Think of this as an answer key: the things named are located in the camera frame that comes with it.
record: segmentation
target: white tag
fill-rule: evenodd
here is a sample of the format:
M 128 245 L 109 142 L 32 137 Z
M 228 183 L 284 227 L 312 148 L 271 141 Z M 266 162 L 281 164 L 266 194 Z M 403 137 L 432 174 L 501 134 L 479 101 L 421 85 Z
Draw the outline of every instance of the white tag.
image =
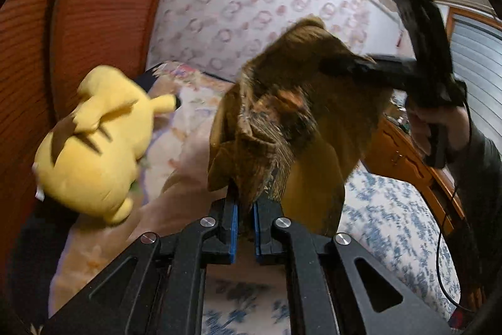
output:
M 32 165 L 32 171 L 33 171 L 33 174 L 35 175 L 35 181 L 37 182 L 37 192 L 35 192 L 35 197 L 43 202 L 44 199 L 45 199 L 45 194 L 44 194 L 44 190 L 42 189 L 42 186 L 40 185 L 39 181 L 38 181 L 38 176 L 37 176 L 37 164 L 34 163 Z

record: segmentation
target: person's hand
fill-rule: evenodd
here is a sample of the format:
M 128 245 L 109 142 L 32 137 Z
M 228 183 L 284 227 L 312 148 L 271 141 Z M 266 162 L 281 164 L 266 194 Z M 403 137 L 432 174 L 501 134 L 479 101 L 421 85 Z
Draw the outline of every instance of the person's hand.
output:
M 469 117 L 463 107 L 420 108 L 408 99 L 406 111 L 413 145 L 423 157 L 431 153 L 429 124 L 446 125 L 451 153 L 462 150 L 469 142 Z

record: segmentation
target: black cable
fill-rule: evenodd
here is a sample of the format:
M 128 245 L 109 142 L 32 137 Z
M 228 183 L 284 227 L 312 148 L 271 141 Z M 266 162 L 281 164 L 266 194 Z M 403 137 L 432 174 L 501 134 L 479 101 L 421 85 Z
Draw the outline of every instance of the black cable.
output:
M 470 146 L 471 146 L 471 142 L 473 140 L 473 123 L 472 123 L 472 120 L 471 120 L 471 115 L 470 115 L 470 109 L 469 109 L 469 104 L 467 103 L 467 99 L 464 99 L 464 105 L 465 105 L 465 109 L 467 110 L 467 116 L 469 118 L 469 140 L 467 142 L 467 158 L 468 158 L 468 153 L 469 153 L 469 150 L 470 150 Z M 462 171 L 460 173 L 460 176 L 463 175 L 464 173 L 464 168 L 465 168 L 465 163 L 464 165 L 462 166 Z M 453 194 L 451 195 L 450 197 L 450 201 L 453 203 L 453 198 L 455 197 L 456 193 L 457 193 L 457 189 L 458 189 L 458 186 L 460 185 L 460 180 L 456 183 L 455 185 L 455 189 L 453 189 Z M 469 309 L 469 308 L 465 308 L 463 306 L 461 306 L 458 302 L 456 302 L 447 292 L 446 292 L 446 289 L 444 288 L 443 286 L 443 282 L 441 281 L 441 274 L 440 274 L 440 271 L 439 271 L 439 250 L 440 250 L 440 246 L 441 246 L 441 235 L 443 233 L 443 229 L 444 229 L 444 224 L 446 222 L 446 218 L 448 217 L 448 213 L 445 212 L 445 215 L 444 215 L 444 219 L 443 219 L 443 223 L 441 224 L 441 226 L 439 227 L 439 238 L 438 238 L 438 247 L 436 249 L 436 274 L 438 276 L 438 281 L 439 281 L 439 287 L 441 287 L 441 291 L 443 292 L 444 296 L 448 299 L 448 301 L 450 301 L 454 306 L 456 306 L 457 308 L 460 308 L 462 311 L 465 311 L 465 312 L 468 312 L 470 314 L 475 314 L 475 311 Z

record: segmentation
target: floral bedspread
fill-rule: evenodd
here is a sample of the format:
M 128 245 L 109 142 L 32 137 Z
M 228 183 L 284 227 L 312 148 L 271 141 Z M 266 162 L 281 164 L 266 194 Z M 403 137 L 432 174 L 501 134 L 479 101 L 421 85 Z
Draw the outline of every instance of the floral bedspread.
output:
M 155 120 L 133 188 L 131 216 L 117 227 L 80 216 L 72 227 L 51 283 L 50 315 L 143 232 L 177 232 L 225 195 L 206 189 L 208 140 L 219 100 L 231 84 L 177 62 L 164 63 L 155 75 L 150 94 L 177 93 L 183 104 Z M 339 231 L 352 235 L 427 305 L 450 318 L 454 307 L 442 295 L 435 272 L 438 226 L 418 191 L 409 183 L 372 175 L 361 164 L 345 191 Z M 440 266 L 445 288 L 458 301 L 458 278 L 444 243 Z M 202 333 L 290 334 L 284 269 L 258 266 L 253 245 L 240 242 L 234 265 L 208 268 Z

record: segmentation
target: pikachu plush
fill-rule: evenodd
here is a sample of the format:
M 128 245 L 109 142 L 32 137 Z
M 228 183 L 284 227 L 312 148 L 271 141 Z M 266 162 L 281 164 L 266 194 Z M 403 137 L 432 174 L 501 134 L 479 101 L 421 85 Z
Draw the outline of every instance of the pikachu plush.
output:
M 34 170 L 44 192 L 64 206 L 118 224 L 132 210 L 127 195 L 152 138 L 154 114 L 172 112 L 180 101 L 150 99 L 109 66 L 94 68 L 77 94 L 80 104 L 40 144 Z

